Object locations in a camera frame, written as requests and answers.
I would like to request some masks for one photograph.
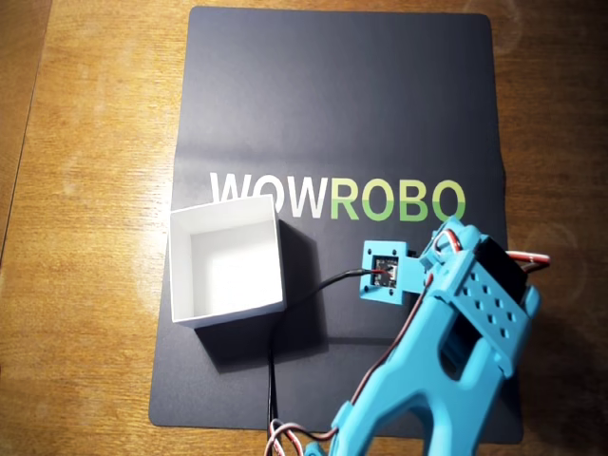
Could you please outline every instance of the wire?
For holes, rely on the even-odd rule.
[[[295,308],[297,308],[297,307],[301,306],[303,303],[307,302],[310,298],[312,298],[314,295],[319,293],[321,290],[329,287],[330,285],[334,284],[335,282],[339,282],[340,280],[343,280],[343,279],[349,278],[349,277],[360,277],[360,276],[366,276],[366,275],[370,275],[370,274],[388,274],[388,271],[385,271],[382,269],[351,269],[351,270],[345,271],[343,273],[334,275],[326,280],[323,280],[321,283],[318,284],[318,286],[315,289],[310,290],[307,294],[304,294],[302,297],[297,299],[294,302],[294,304],[292,304],[291,306],[288,306],[285,309],[285,311],[283,311],[280,318],[277,320],[277,322],[275,323],[275,325],[273,326],[273,328],[271,330],[270,341],[268,344],[268,409],[267,409],[268,416],[267,416],[267,422],[269,424],[272,423],[273,420],[275,418],[277,418],[277,415],[278,415],[278,411],[277,411],[277,407],[276,407],[275,337],[276,337],[276,332],[277,332],[278,328],[282,325],[282,323],[285,319],[285,316],[289,312],[292,312]],[[269,428],[268,432],[267,432],[268,438],[270,438],[270,435],[271,435],[271,431]]]
[[[312,432],[307,430],[305,427],[303,427],[297,423],[287,423],[285,425],[279,426],[271,434],[271,436],[268,439],[268,443],[266,444],[266,448],[264,449],[264,456],[271,456],[272,450],[273,450],[273,444],[275,443],[278,436],[287,431],[291,431],[291,430],[300,432],[300,433],[306,435],[307,437],[309,437],[310,439],[316,440],[317,442],[327,442],[328,440],[331,440],[333,438],[333,436],[335,434],[337,434],[337,432],[338,432],[338,428],[334,427],[332,430],[325,432],[323,434],[313,434]]]
[[[551,265],[551,256],[543,254],[533,254],[530,252],[518,252],[507,250],[506,254],[515,261],[525,261],[522,269],[525,273],[532,274],[541,269],[548,268]]]
[[[406,334],[406,331],[408,330],[409,326],[411,325],[411,322],[414,319],[414,316],[416,316],[416,314],[418,313],[418,310],[420,309],[420,306],[422,305],[422,301],[425,298],[425,295],[427,294],[428,287],[430,286],[430,284],[432,282],[433,282],[433,274],[429,274],[427,283],[425,285],[425,289],[420,293],[420,295],[418,296],[418,299],[416,299],[416,303],[414,304],[414,307],[411,309],[411,312],[408,315],[408,319],[406,320],[403,327],[401,328],[401,331],[397,334],[397,336],[395,337],[395,340],[392,341],[392,343],[387,348],[387,350],[384,352],[384,354],[380,357],[380,359],[378,359],[378,361],[376,361],[375,364],[373,366],[371,366],[371,368],[366,372],[365,376],[361,380],[361,383],[359,383],[359,386],[357,387],[357,389],[354,392],[354,395],[352,396],[351,404],[354,405],[354,403],[357,402],[357,399],[359,399],[361,392],[363,392],[363,388],[367,385],[368,381],[370,380],[371,375],[387,361],[387,359],[389,358],[392,351],[395,349],[395,347],[397,345],[399,345],[399,343],[403,339],[403,336]]]
[[[454,232],[452,230],[447,228],[447,229],[441,231],[435,237],[435,240],[433,241],[433,249],[435,249],[435,252],[437,252],[439,255],[441,254],[441,250],[439,249],[437,243],[439,242],[439,239],[443,236],[447,237],[447,241],[449,242],[449,245],[451,246],[452,251],[454,253],[457,253],[457,252],[460,252],[461,250],[463,250],[463,246],[461,245],[458,237],[454,234]]]
[[[277,418],[275,418],[273,421],[270,422],[269,428],[271,433],[275,432],[275,425],[279,425],[279,426],[283,426],[283,422]],[[291,432],[290,430],[286,431],[287,437],[289,438],[289,440],[292,442],[292,444],[294,444],[295,447],[295,451],[297,452],[298,456],[304,456],[304,447],[302,446],[302,443],[299,441],[299,439],[297,438],[297,436]],[[280,455],[280,456],[285,456],[285,451],[283,450],[283,446],[281,446],[281,443],[279,442],[278,439],[275,439],[275,442],[273,443],[273,446],[275,448],[275,451]]]

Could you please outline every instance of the wood grain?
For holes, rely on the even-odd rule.
[[[0,257],[50,0],[0,2]]]
[[[533,279],[545,300],[521,366],[524,440],[480,454],[608,454],[605,2],[228,5],[490,16],[510,242],[554,266]],[[147,418],[192,6],[53,2],[0,271],[0,454],[264,446],[263,432]],[[420,451],[376,439],[371,454]]]

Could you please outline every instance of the blue plastic part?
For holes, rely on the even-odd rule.
[[[455,253],[447,238],[433,245],[444,229],[458,237],[462,251]],[[412,411],[422,421],[427,436],[427,456],[471,456],[475,454],[485,419],[503,384],[513,374],[530,330],[530,320],[538,313],[541,299],[528,287],[522,306],[502,289],[477,262],[474,249],[486,238],[473,226],[450,218],[434,233],[419,258],[422,273],[408,261],[403,242],[366,241],[369,248],[382,249],[399,244],[397,275],[400,294],[408,291],[399,277],[404,271],[417,274],[419,283],[433,274],[433,281],[411,326],[389,359],[370,377],[355,404],[345,403],[334,420],[338,432],[333,437],[330,456],[364,455],[375,432],[395,417]],[[380,291],[365,297],[385,299]],[[456,318],[464,315],[481,337],[475,343],[459,379],[452,379],[442,367],[440,352],[448,340]],[[306,448],[306,456],[325,456],[316,444]]]
[[[359,296],[363,299],[403,305],[404,293],[420,293],[424,288],[425,268],[418,258],[408,257],[406,242],[386,240],[366,240],[363,244],[361,267],[373,269],[376,257],[396,257],[398,262],[397,280],[394,289],[372,285],[371,277],[363,275],[359,284]]]
[[[318,442],[310,442],[306,445],[304,456],[327,456]]]

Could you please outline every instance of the open white box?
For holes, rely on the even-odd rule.
[[[171,213],[171,315],[189,328],[284,308],[273,197],[263,195]]]

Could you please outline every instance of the circuit board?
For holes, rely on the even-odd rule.
[[[375,256],[373,269],[381,269],[386,271],[387,274],[374,274],[371,277],[371,284],[375,287],[396,288],[398,265],[399,258],[396,256]]]

